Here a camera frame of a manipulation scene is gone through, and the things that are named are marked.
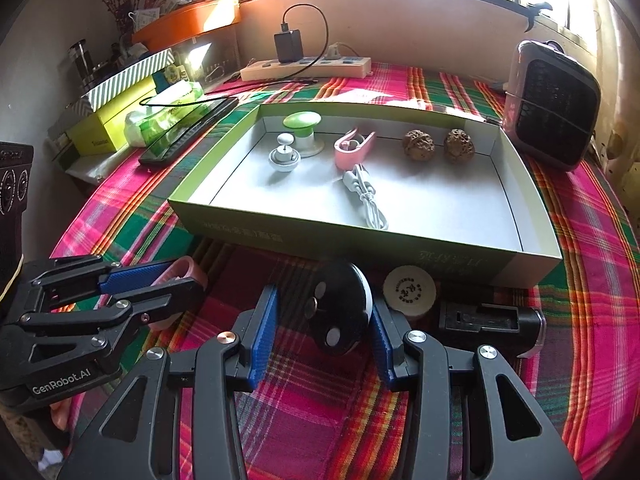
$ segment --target power strip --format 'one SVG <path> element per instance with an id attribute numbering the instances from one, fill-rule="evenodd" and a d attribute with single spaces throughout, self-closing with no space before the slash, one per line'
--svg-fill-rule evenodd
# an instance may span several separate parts
<path id="1" fill-rule="evenodd" d="M 309 65 L 315 57 L 303 57 L 295 63 L 280 63 L 277 59 L 257 61 L 240 71 L 242 81 L 280 79 L 288 77 Z M 307 68 L 300 77 L 354 77 L 363 79 L 371 72 L 370 57 L 341 57 L 322 59 Z"/>

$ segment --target black round device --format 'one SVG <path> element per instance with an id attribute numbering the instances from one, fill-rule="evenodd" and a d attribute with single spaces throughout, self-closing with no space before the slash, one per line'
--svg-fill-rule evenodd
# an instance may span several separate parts
<path id="1" fill-rule="evenodd" d="M 329 262 L 318 269 L 305 317 L 318 348 L 344 355 L 364 336 L 373 299 L 361 270 L 347 262 Z"/>

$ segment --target speaker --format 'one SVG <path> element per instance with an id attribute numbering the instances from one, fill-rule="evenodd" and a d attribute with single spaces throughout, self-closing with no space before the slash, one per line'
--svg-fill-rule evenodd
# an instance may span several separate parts
<path id="1" fill-rule="evenodd" d="M 519 44 L 502 120 L 517 149 L 571 171 L 589 147 L 599 108 L 600 86 L 585 67 L 548 44 Z"/>
<path id="2" fill-rule="evenodd" d="M 33 162 L 33 146 L 0 141 L 0 294 L 22 257 L 22 213 Z"/>

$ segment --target walnut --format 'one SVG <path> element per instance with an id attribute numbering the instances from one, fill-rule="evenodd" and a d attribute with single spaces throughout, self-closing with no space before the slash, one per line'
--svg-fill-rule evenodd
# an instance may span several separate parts
<path id="1" fill-rule="evenodd" d="M 404 154 L 412 160 L 431 160 L 436 147 L 429 134 L 420 130 L 412 130 L 402 139 Z"/>
<path id="2" fill-rule="evenodd" d="M 444 153 L 451 162 L 468 162 L 476 154 L 476 147 L 463 130 L 451 130 L 444 139 Z"/>

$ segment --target yellow box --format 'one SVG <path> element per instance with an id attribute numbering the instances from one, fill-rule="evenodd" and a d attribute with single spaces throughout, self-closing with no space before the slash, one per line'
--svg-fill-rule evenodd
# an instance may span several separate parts
<path id="1" fill-rule="evenodd" d="M 127 143 L 124 137 L 127 114 L 135 110 L 142 99 L 153 95 L 156 95 L 156 84 L 149 76 L 71 127 L 66 134 L 80 155 L 117 152 Z"/>

